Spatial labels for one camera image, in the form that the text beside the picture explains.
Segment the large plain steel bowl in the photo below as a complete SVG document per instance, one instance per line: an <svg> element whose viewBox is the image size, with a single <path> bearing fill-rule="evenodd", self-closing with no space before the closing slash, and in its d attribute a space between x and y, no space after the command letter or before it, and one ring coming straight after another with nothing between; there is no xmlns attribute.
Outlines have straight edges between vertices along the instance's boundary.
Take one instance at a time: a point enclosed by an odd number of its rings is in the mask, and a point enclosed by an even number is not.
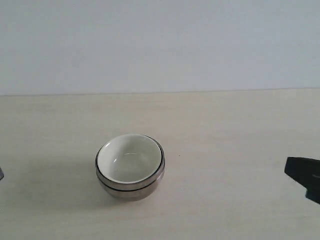
<svg viewBox="0 0 320 240"><path fill-rule="evenodd" d="M135 202L150 196L157 189L164 175L165 175L165 172L162 172L160 176L151 184L143 188L134 189L134 190L113 189L107 186L106 184L104 184L101 180L98 180L98 182L101 185L101 187L113 198L123 200L125 202Z"/></svg>

